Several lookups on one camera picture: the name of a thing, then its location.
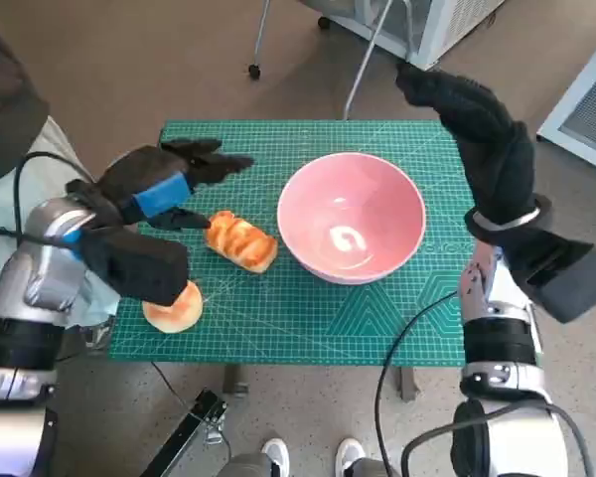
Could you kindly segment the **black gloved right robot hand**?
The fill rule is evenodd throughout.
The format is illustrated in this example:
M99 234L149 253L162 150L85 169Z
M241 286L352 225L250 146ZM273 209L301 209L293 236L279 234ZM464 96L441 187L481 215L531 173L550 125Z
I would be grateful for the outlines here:
M409 63L398 67L396 85L410 105L433 109L453 136L481 216L504 226L534 211L532 142L489 88Z

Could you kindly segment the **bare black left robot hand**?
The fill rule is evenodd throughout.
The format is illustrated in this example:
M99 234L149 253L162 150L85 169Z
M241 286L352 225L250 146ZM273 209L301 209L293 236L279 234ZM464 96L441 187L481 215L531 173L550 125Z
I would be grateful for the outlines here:
M96 182L124 225L148 222L167 231L207 230L205 216L180 206L201 184L213 185L251 167L254 160L220 152L218 139L178 138L145 145L116 160Z

